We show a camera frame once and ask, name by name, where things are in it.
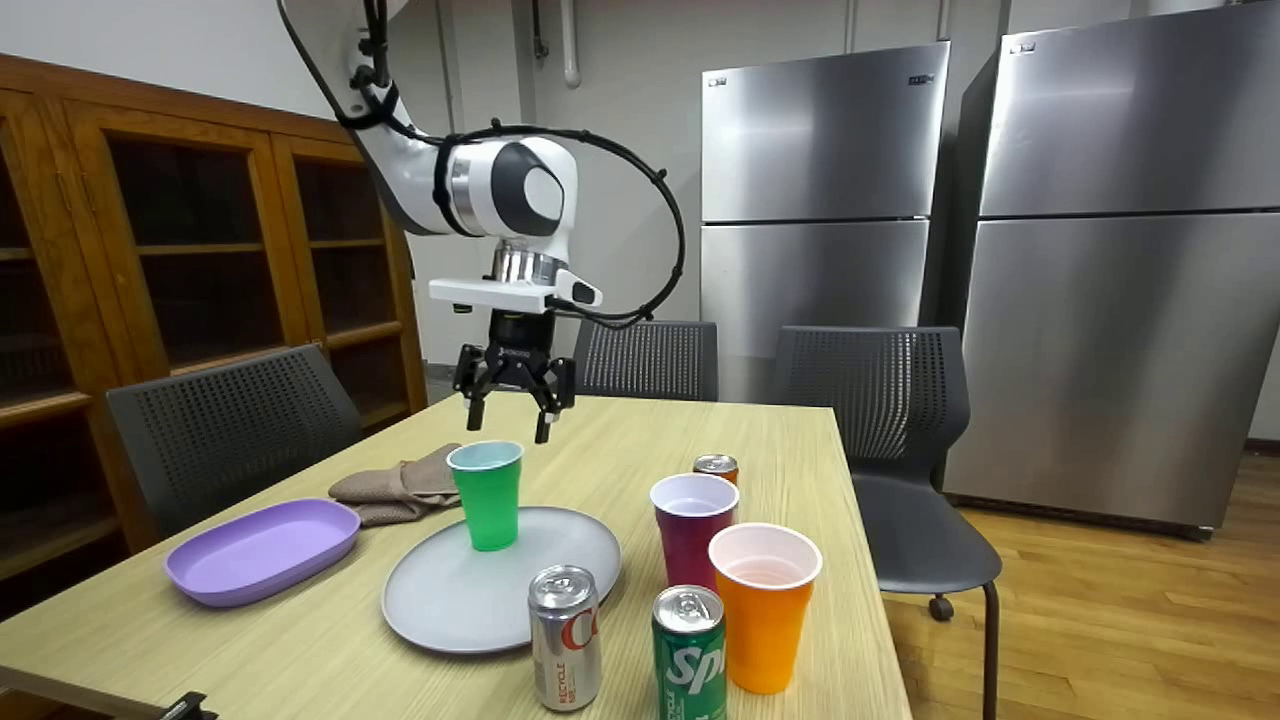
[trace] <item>plastic cup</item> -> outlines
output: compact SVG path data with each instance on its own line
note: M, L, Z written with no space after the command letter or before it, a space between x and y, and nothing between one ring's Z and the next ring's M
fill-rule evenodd
M742 504L736 482L730 482L724 476L683 470L658 481L647 489L647 501L665 537L668 583L715 587L710 543L719 527L733 523L733 511Z
M713 537L730 627L730 678L753 697L791 684L814 580L826 551L782 523L733 523Z
M478 551L516 543L521 455L521 444L463 444L446 455L452 482L463 497L463 523Z

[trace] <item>cabinet door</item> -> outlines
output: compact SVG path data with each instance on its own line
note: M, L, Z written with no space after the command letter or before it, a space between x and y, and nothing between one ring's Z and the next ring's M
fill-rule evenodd
M408 247L351 144L278 141L278 168L314 334L324 334L365 425L379 429L426 405Z
M307 334L269 136L86 102L70 117L134 377Z
M95 396L118 368L95 316L40 107L0 90L0 615L33 587L16 576L141 508L105 458Z

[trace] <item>chair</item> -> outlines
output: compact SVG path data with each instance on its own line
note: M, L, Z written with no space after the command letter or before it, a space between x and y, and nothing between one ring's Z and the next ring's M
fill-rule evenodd
M585 323L576 387L592 396L715 399L715 323L651 318L626 332Z
M837 407L840 441L884 590L924 590L954 621L943 590L984 587L984 715L998 715L1002 556L949 504L940 467L968 429L958 327L782 327L785 399Z
M316 343L111 387L107 412L162 530L361 437L358 405Z

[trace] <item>floor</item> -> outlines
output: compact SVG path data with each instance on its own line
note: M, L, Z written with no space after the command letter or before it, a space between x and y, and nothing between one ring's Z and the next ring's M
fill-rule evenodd
M1280 450L1250 450L1216 539L968 511L1002 549L1002 715L1280 715ZM981 715L981 590L889 600L922 720Z

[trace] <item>soda can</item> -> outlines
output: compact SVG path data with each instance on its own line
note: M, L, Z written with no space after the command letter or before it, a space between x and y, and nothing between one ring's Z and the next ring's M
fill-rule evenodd
M600 692L596 576L576 565L530 580L532 684L547 712L581 712Z
M671 583L651 603L658 715L724 720L724 603L702 583Z
M702 455L694 458L694 470L724 476L730 482L736 482L736 455L730 450Z

